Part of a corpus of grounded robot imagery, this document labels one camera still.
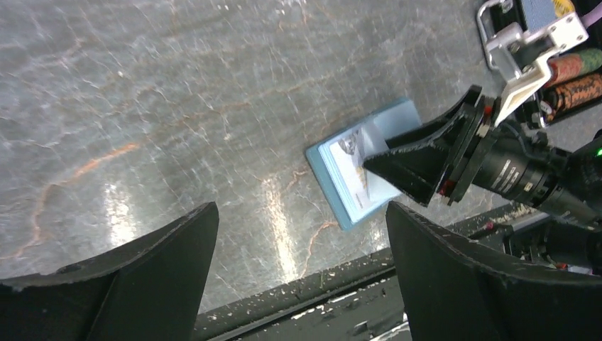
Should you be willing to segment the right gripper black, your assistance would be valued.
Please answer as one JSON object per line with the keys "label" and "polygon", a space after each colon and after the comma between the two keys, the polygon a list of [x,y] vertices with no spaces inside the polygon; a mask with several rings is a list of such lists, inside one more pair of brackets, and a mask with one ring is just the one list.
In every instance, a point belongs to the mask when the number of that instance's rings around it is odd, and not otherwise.
{"label": "right gripper black", "polygon": [[458,202],[470,185],[571,223],[601,225],[601,135],[574,152],[528,136],[519,123],[493,126],[497,103],[472,85],[441,116],[385,140],[363,168],[421,206]]}

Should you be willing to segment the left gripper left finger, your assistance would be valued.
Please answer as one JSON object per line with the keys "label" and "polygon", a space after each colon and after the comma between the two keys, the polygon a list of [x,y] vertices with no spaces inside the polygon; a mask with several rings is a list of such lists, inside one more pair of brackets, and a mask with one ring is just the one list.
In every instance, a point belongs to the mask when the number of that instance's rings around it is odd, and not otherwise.
{"label": "left gripper left finger", "polygon": [[190,340],[219,226],[205,203],[52,274],[1,281],[2,340]]}

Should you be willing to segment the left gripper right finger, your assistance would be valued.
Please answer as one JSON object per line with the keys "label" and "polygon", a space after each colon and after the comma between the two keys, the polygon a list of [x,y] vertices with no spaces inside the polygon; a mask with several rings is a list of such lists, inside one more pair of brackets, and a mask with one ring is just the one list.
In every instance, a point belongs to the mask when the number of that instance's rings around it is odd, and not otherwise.
{"label": "left gripper right finger", "polygon": [[414,340],[600,340],[601,279],[532,264],[398,203],[385,220]]}

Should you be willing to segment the blue card holder wallet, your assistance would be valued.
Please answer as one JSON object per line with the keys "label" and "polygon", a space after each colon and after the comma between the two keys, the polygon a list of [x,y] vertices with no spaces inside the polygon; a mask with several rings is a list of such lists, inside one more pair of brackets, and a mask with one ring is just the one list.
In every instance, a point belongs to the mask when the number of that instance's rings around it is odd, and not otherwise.
{"label": "blue card holder wallet", "polygon": [[411,99],[401,97],[310,146],[305,156],[334,216],[353,229],[401,192],[363,162],[390,148],[386,140],[422,124]]}

